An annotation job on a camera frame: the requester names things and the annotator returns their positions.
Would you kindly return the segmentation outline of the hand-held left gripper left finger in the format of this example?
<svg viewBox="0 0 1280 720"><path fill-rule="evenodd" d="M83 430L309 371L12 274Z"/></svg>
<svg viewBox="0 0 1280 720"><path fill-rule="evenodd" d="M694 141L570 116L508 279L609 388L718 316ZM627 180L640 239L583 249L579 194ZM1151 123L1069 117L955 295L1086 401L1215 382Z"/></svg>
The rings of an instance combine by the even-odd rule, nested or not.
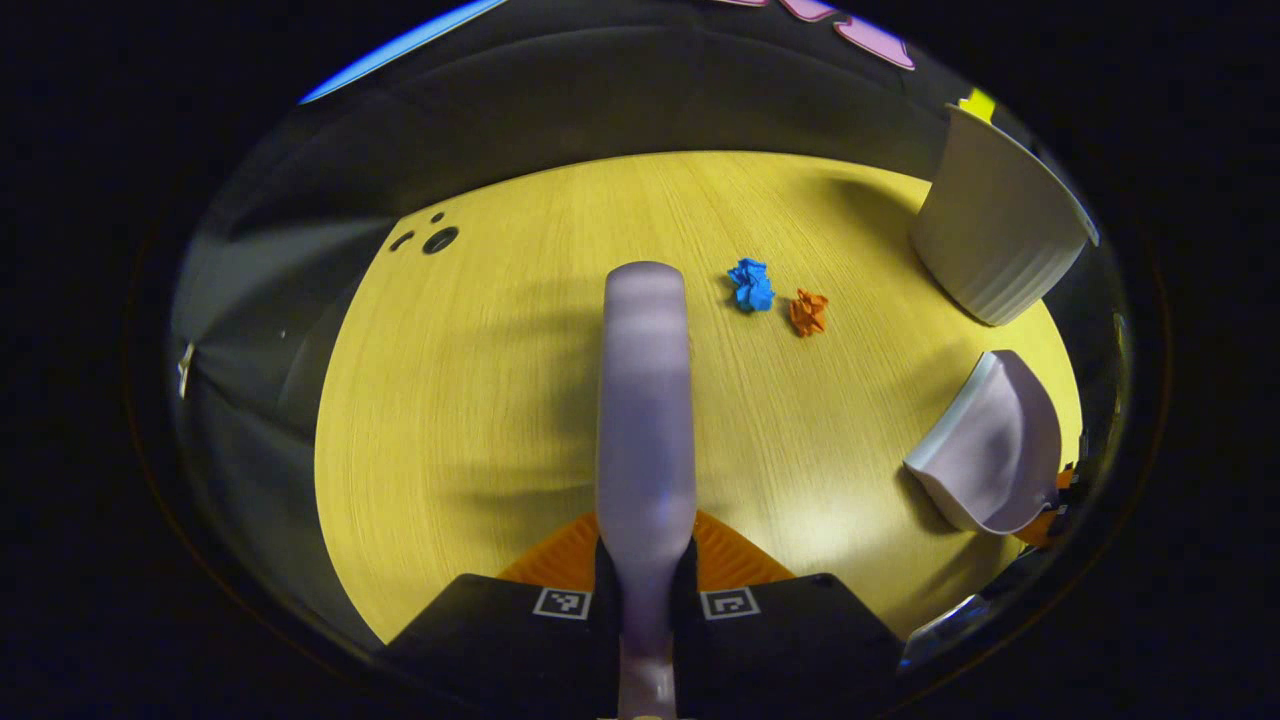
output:
<svg viewBox="0 0 1280 720"><path fill-rule="evenodd" d="M585 512L497 577L458 575L379 659L435 716L614 716L620 610Z"/></svg>

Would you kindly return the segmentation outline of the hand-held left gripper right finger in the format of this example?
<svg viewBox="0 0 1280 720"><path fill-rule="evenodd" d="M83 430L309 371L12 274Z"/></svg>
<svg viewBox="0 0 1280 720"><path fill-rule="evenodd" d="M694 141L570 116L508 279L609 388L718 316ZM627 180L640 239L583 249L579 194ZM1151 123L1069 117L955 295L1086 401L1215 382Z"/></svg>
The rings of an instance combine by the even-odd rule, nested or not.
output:
<svg viewBox="0 0 1280 720"><path fill-rule="evenodd" d="M902 642L833 574L799 577L698 512L671 593L681 716L877 716Z"/></svg>

